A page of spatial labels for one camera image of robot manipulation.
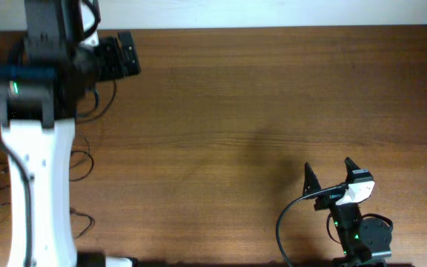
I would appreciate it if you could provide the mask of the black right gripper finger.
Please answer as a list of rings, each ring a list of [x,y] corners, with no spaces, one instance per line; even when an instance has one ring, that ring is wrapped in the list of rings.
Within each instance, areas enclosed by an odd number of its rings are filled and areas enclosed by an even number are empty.
[[[355,183],[360,178],[362,169],[350,157],[345,158],[345,167],[347,170],[345,182],[348,184]]]
[[[308,162],[306,162],[304,165],[304,172],[305,179],[302,195],[304,197],[314,197],[322,190],[317,175],[314,173],[311,165]]]

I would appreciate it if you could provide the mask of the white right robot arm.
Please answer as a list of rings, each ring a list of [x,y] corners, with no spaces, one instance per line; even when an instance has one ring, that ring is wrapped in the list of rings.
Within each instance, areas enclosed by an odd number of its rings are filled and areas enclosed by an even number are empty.
[[[379,214],[362,214],[359,204],[371,196],[375,181],[371,172],[347,157],[345,181],[320,186],[317,175],[305,163],[302,195],[314,200],[314,210],[328,210],[342,246],[343,256],[333,259],[335,266],[385,266],[391,256],[393,222]]]

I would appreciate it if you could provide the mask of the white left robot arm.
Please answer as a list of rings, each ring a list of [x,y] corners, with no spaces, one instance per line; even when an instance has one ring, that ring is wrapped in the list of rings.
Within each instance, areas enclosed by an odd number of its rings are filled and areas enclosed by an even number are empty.
[[[77,104],[98,82],[139,73],[132,35],[96,40],[96,1],[26,1],[26,35],[0,65],[0,147],[10,172],[9,266],[136,266],[128,256],[76,249],[70,156]]]

